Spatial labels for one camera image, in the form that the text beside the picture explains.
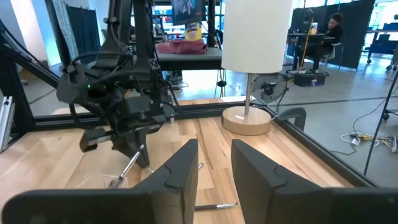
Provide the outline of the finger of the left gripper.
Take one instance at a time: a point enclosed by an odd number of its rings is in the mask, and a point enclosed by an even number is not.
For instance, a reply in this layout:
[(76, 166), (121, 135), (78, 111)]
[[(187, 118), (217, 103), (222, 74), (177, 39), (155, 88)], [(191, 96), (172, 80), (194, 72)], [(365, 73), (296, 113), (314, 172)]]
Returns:
[(147, 167), (147, 133), (145, 131), (130, 131), (116, 136), (113, 140), (112, 150), (117, 150), (132, 159), (139, 152), (136, 164), (141, 168)]
[(146, 143), (147, 135), (156, 133), (161, 127), (161, 124), (155, 124), (152, 126), (143, 127), (139, 130), (139, 147), (141, 151), (141, 154), (139, 156), (139, 166), (141, 168), (147, 168), (150, 165)]

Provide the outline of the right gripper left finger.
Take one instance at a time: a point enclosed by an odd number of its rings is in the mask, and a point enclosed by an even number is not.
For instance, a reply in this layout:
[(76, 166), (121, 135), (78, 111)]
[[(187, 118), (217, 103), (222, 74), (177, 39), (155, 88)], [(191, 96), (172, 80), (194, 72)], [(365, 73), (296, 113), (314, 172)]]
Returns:
[(31, 190), (11, 198), (3, 223), (192, 223), (198, 141), (190, 139), (130, 189)]

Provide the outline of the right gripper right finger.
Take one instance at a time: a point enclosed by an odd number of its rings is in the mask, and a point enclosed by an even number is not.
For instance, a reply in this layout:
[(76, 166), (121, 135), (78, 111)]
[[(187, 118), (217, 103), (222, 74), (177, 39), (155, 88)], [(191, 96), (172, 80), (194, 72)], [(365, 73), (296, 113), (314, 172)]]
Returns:
[(320, 187), (239, 139), (231, 165), (246, 223), (397, 224), (397, 189)]

